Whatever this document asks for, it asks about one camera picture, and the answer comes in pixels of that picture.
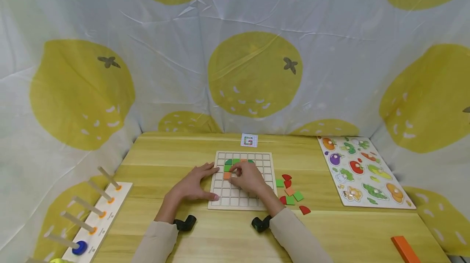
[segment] blue ring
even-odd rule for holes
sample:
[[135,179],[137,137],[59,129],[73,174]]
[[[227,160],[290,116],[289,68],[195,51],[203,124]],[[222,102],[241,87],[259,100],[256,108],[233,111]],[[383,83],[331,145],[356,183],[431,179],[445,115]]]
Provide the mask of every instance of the blue ring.
[[72,254],[80,256],[81,254],[86,252],[86,249],[88,248],[88,244],[84,241],[78,241],[76,242],[78,244],[78,248],[72,249]]

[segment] hand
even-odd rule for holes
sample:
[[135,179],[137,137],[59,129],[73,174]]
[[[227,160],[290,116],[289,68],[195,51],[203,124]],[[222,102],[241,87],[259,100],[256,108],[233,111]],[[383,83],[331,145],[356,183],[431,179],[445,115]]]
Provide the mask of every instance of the hand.
[[266,185],[262,174],[256,168],[254,163],[250,162],[239,162],[234,164],[230,168],[230,172],[234,172],[238,177],[230,177],[228,180],[233,185],[239,186],[246,192],[259,195],[262,191],[272,191],[272,189]]
[[203,166],[196,166],[188,175],[186,175],[179,183],[170,190],[168,195],[179,199],[195,200],[195,199],[207,199],[209,201],[217,201],[219,196],[212,192],[205,192],[201,188],[201,180],[204,177],[211,176],[212,174],[219,171],[218,167],[214,168],[214,162],[208,164],[205,163]]

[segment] black clip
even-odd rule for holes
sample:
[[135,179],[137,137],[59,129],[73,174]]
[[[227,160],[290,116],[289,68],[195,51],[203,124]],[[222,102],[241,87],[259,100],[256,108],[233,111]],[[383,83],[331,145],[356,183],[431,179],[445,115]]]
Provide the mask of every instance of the black clip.
[[193,229],[193,226],[196,223],[196,217],[192,215],[188,215],[185,221],[181,221],[179,219],[175,219],[173,224],[176,225],[176,229],[180,232],[190,232]]
[[269,228],[269,220],[271,220],[271,216],[268,215],[266,216],[265,219],[263,219],[263,221],[259,218],[259,217],[255,217],[252,221],[251,221],[251,226],[253,226],[253,228],[259,232],[259,233],[262,233],[263,231],[265,231],[266,229]]

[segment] table surface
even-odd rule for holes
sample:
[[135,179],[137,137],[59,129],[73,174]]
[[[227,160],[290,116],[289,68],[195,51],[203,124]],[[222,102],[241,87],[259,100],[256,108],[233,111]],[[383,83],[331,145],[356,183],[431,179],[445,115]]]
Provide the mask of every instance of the table surface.
[[[241,134],[144,133],[136,140],[115,178],[132,182],[120,213],[94,263],[129,263],[164,195],[195,165],[214,161],[216,151],[272,152],[276,176],[290,174],[303,193],[303,216],[298,205],[288,206],[312,231],[335,263],[403,263],[392,236],[403,235],[421,262],[449,260],[414,210],[344,207],[315,137],[260,135],[258,148],[240,146]],[[205,190],[211,179],[201,183]],[[167,262],[291,262],[270,231],[251,227],[261,211],[208,210],[207,201],[186,202],[177,218],[197,217],[189,233],[180,233]]]

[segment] orange tile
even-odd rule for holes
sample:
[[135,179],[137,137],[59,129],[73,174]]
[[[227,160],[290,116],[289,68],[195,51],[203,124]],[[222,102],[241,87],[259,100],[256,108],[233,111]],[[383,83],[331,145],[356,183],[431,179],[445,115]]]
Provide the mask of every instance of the orange tile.
[[293,194],[294,194],[294,192],[295,192],[295,191],[294,191],[294,189],[293,189],[292,187],[290,187],[290,188],[287,188],[287,189],[284,189],[284,191],[286,192],[286,194],[287,194],[288,196],[291,196],[291,195],[293,195]]
[[406,263],[421,263],[404,236],[393,236],[392,242]]

